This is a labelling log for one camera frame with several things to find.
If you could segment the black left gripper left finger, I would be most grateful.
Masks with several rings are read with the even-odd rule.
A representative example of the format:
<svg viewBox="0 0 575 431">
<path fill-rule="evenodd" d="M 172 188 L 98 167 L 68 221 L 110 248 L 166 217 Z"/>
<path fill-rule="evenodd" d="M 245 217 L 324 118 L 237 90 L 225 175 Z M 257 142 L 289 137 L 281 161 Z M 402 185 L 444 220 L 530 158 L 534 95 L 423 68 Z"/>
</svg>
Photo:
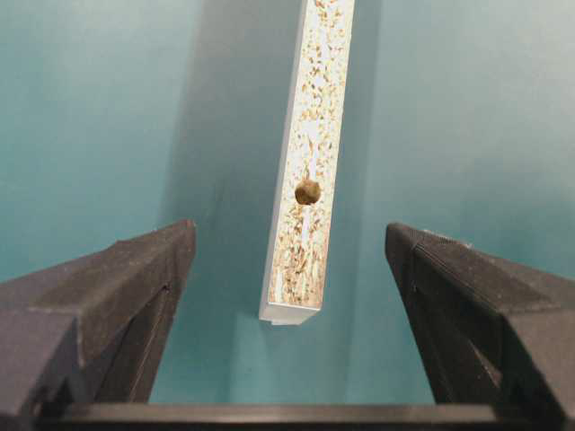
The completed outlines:
<svg viewBox="0 0 575 431">
<path fill-rule="evenodd" d="M 1 414 L 149 399 L 196 251 L 188 219 L 1 285 Z"/>
</svg>

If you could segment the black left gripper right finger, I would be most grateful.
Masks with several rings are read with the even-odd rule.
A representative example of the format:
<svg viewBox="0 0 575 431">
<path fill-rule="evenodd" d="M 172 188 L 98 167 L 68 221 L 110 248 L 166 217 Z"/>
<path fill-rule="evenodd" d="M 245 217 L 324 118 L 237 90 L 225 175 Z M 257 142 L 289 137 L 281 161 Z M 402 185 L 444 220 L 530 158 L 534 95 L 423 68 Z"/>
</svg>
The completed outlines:
<svg viewBox="0 0 575 431">
<path fill-rule="evenodd" d="M 574 282 L 406 224 L 385 257 L 434 400 L 574 417 Z"/>
</svg>

